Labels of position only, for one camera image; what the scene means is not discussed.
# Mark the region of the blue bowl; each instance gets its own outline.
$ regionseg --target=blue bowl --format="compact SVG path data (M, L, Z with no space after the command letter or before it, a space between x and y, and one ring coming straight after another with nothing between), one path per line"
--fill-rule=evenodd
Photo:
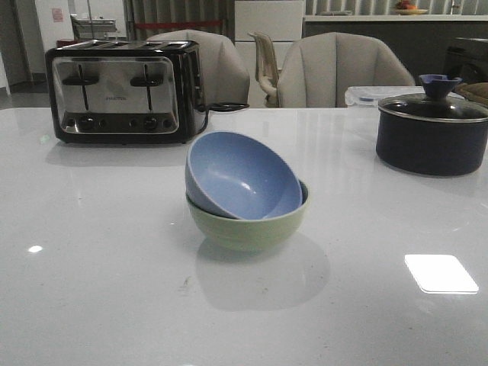
M226 131L194 140L185 184L200 209L233 219L284 215L296 210L303 197L298 178L279 155L257 140Z

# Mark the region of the kitchen counter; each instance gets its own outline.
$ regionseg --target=kitchen counter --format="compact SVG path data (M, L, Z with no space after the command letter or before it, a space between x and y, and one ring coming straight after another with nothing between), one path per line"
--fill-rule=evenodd
M211 114L209 131L262 141L310 189L299 230L245 254L191 219L189 144L65 144L49 108L0 111L1 363L486 364L486 156L456 178L392 169L378 118ZM424 292L406 255L452 255L478 289Z
M488 15L450 15L450 14L420 14L420 15L306 15L307 22L389 22L389 21L488 21Z

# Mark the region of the stainless steel toaster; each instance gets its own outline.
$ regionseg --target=stainless steel toaster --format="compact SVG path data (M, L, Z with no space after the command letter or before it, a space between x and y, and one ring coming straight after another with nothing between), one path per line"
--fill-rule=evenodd
M46 53L56 137L183 143L206 124L198 44L91 40Z

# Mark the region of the lid handle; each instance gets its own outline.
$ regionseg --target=lid handle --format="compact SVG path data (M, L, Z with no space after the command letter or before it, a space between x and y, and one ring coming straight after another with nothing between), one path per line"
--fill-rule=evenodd
M419 76L425 94L436 101L444 99L462 81L462 78L448 78L447 75L424 74Z

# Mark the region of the chair backrest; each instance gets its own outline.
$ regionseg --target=chair backrest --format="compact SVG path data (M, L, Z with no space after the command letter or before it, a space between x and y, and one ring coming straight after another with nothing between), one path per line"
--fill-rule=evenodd
M345 107L349 86L374 85L415 85L415 80L383 41L332 32L292 45L278 97L282 107Z
M255 79L266 93L266 105L278 106L278 67L276 63L275 47L271 38L262 32L251 32L256 45Z
M147 40L193 40L199 47L201 75L207 104L247 103L249 71L232 41L220 34L200 30L177 30Z

